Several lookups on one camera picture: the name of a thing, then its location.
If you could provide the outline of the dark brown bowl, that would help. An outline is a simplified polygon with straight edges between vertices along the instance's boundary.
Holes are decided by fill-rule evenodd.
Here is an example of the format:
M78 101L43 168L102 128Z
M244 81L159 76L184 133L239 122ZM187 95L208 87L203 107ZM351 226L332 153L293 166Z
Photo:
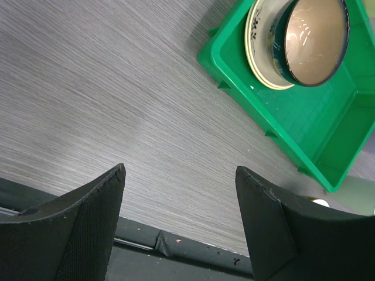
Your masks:
M272 42L277 72L292 84L317 87L332 78L349 44L345 1L291 1L278 15Z

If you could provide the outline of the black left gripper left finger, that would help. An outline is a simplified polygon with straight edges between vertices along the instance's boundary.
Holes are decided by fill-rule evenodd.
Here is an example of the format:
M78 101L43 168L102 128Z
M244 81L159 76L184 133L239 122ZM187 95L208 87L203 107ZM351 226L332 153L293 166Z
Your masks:
M104 280L125 167L1 220L1 280Z

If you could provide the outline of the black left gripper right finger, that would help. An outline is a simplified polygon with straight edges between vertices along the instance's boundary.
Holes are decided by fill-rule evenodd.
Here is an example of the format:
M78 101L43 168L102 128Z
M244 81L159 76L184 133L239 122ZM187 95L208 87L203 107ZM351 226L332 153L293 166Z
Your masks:
M255 280L373 280L374 218L324 207L239 166Z

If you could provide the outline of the cream plate with black mark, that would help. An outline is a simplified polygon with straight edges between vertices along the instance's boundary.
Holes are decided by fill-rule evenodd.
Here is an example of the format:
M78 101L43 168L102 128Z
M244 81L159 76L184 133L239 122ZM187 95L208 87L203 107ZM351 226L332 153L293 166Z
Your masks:
M244 45L251 71L264 86L287 90L294 86L279 73L272 54L275 28L291 1L254 1L247 15Z

